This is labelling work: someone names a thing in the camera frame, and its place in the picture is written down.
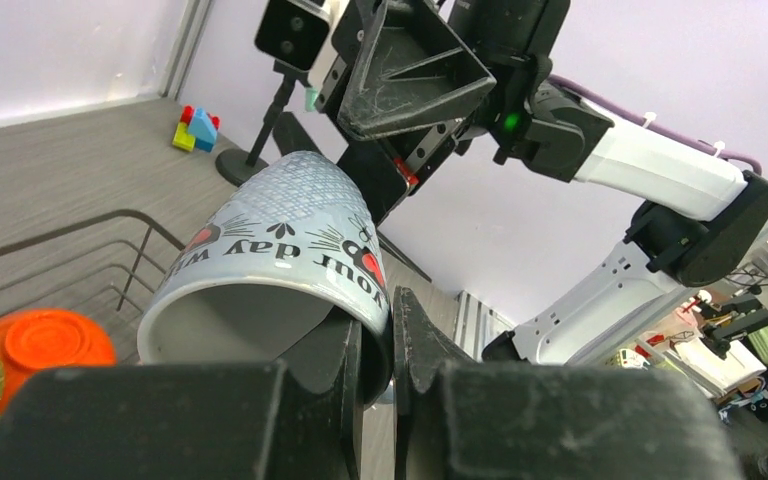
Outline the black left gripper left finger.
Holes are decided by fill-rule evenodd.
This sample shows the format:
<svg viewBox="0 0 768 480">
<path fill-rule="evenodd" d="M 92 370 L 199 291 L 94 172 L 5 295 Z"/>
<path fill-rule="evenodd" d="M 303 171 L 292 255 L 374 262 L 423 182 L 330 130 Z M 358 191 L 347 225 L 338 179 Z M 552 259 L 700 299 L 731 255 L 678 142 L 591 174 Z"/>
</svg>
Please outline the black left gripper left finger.
<svg viewBox="0 0 768 480">
<path fill-rule="evenodd" d="M 362 333 L 272 362 L 50 369 L 0 417 L 0 479 L 355 479 Z"/>
</svg>

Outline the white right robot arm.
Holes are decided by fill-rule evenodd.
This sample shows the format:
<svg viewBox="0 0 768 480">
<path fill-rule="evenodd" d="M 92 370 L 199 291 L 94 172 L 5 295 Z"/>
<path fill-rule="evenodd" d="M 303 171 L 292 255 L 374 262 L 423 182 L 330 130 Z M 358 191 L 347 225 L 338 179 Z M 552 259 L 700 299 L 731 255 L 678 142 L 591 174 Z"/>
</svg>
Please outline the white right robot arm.
<svg viewBox="0 0 768 480">
<path fill-rule="evenodd" d="M 768 181 L 624 113 L 618 93 L 703 1 L 351 1 L 320 111 L 373 222 L 447 285 L 476 280 L 512 331 L 485 359 L 581 362 L 649 306 L 737 266 Z"/>
</svg>

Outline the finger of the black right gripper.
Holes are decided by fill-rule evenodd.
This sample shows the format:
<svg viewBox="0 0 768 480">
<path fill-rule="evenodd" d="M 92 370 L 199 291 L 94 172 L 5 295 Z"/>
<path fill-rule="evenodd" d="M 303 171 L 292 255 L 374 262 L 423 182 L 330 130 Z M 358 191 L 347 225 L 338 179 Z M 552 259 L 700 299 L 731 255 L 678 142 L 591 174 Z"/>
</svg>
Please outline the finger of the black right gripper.
<svg viewBox="0 0 768 480">
<path fill-rule="evenodd" d="M 295 114 L 289 111 L 278 115 L 272 129 L 272 138 L 282 156 L 297 151 L 321 153 Z"/>
<path fill-rule="evenodd" d="M 350 76 L 340 128 L 372 140 L 469 116 L 496 84 L 430 1 L 352 1 L 336 28 Z"/>
</svg>

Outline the black wire dish rack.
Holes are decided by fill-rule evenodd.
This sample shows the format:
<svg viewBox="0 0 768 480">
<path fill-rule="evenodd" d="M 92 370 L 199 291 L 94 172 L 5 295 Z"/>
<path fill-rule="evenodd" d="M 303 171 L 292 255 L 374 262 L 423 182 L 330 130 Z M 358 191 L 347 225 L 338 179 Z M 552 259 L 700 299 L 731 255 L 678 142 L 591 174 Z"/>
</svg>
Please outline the black wire dish rack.
<svg viewBox="0 0 768 480">
<path fill-rule="evenodd" d="M 0 246 L 0 318 L 63 308 L 106 322 L 143 313 L 185 244 L 150 215 L 118 209 Z"/>
</svg>

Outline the grey blue mug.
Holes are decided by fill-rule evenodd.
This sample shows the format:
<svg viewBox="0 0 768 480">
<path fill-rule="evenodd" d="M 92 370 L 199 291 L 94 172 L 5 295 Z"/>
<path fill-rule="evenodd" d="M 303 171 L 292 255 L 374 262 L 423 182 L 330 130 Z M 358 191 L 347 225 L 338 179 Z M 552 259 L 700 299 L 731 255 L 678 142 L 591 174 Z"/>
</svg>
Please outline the grey blue mug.
<svg viewBox="0 0 768 480">
<path fill-rule="evenodd" d="M 242 184 L 169 267 L 136 345 L 145 365 L 270 361 L 331 312 L 359 322 L 363 395 L 392 375 L 392 325 L 379 239 L 356 184 L 311 151 Z"/>
</svg>

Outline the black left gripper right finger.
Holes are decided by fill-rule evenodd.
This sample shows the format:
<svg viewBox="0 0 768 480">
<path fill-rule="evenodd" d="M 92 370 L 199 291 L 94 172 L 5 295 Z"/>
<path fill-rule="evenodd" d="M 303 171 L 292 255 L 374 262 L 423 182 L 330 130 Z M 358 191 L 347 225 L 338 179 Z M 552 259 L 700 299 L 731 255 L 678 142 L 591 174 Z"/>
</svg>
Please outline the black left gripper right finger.
<svg viewBox="0 0 768 480">
<path fill-rule="evenodd" d="M 710 403 L 684 377 L 478 362 L 392 296 L 398 479 L 738 479 Z"/>
</svg>

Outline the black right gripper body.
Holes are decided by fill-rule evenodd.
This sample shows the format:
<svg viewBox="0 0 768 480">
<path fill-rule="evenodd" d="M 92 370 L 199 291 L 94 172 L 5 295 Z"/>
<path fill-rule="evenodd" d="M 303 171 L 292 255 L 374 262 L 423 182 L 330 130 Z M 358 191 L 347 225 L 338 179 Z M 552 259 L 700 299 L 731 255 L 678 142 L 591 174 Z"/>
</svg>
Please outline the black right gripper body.
<svg viewBox="0 0 768 480">
<path fill-rule="evenodd" d="M 532 90 L 533 1 L 352 1 L 320 110 L 347 140 L 339 167 L 381 223 L 452 154 L 494 134 L 508 153 Z"/>
</svg>

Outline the orange bowl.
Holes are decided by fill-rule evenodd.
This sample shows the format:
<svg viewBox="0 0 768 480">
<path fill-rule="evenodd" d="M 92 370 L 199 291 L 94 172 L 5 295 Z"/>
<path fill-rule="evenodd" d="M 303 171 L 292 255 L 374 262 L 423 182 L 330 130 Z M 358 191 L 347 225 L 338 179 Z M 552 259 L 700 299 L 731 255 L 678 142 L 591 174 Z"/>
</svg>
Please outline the orange bowl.
<svg viewBox="0 0 768 480">
<path fill-rule="evenodd" d="M 41 308 L 0 318 L 0 361 L 5 385 L 0 414 L 35 373 L 57 367 L 110 366 L 116 352 L 109 335 L 77 312 Z"/>
</svg>

